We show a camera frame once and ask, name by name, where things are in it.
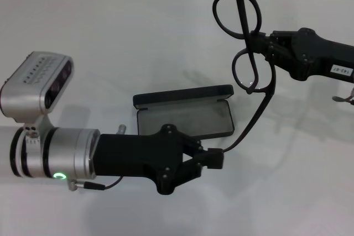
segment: table surface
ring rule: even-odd
[[[263,32],[308,27],[323,38],[354,44],[353,0],[257,0]],[[137,133],[133,95],[233,84],[233,136],[205,140],[226,148],[263,98],[232,78],[231,61],[244,48],[225,34],[213,0],[0,0],[0,77],[32,51],[72,56],[75,76],[51,121],[60,127]],[[254,11],[247,6],[254,25]],[[235,0],[220,18],[240,30]],[[269,69],[257,56],[261,85]],[[252,73],[237,64],[244,82]],[[0,235],[245,235],[344,236],[354,231],[354,108],[335,103],[349,83],[325,77],[292,80],[277,69],[270,105],[245,140],[226,154],[223,170],[170,196],[148,179],[126,177],[105,192],[70,192],[64,182],[0,179]],[[0,116],[0,125],[16,125]],[[97,181],[110,183],[114,177]]]

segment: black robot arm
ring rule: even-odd
[[[183,154],[191,159],[183,162]],[[203,166],[221,169],[222,164],[222,149],[204,150],[200,141],[171,124],[154,135],[102,134],[93,155],[96,175],[146,177],[162,195],[200,177]]]
[[[309,76],[321,75],[335,78],[337,80],[352,83],[354,82],[353,46],[325,40],[316,35],[315,31],[307,28],[301,28],[297,32],[274,31],[270,36],[266,36],[265,33],[260,32],[262,26],[262,15],[256,0],[249,0],[253,5],[257,16],[256,27],[251,31],[248,29],[244,0],[236,0],[242,33],[233,32],[227,29],[218,17],[217,4],[219,1],[220,0],[214,0],[212,5],[212,12],[217,24],[228,35],[239,40],[244,40],[246,45],[246,48],[240,51],[232,62],[232,74],[235,81],[248,94],[254,92],[265,93],[265,97],[261,105],[256,110],[254,116],[251,118],[244,131],[231,146],[224,149],[224,152],[233,149],[242,141],[242,139],[255,125],[272,99],[276,84],[276,66],[289,72],[293,79],[299,81],[305,81]],[[263,88],[257,87],[258,70],[254,60],[254,53],[264,55],[265,60],[269,63],[272,73],[272,78],[269,85]],[[254,74],[254,80],[249,87],[238,79],[236,69],[237,60],[245,54],[249,56]],[[337,102],[350,102],[351,104],[354,104],[354,100],[352,100],[353,98],[354,90],[347,98],[333,97],[332,99]]]

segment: black cable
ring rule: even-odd
[[[114,183],[112,183],[111,185],[105,186],[101,183],[95,183],[95,182],[84,182],[84,189],[90,189],[90,190],[107,190],[112,188],[113,186],[117,185],[120,183],[120,181],[122,181],[123,176],[119,177],[119,179],[117,181],[115,181]]]
[[[122,181],[122,179],[123,179],[123,176],[119,177],[119,179],[118,179],[117,181],[115,181],[115,182],[112,183],[111,185],[106,186],[106,187],[105,187],[105,190],[110,189],[110,188],[112,188],[113,186],[119,184],[119,183]]]

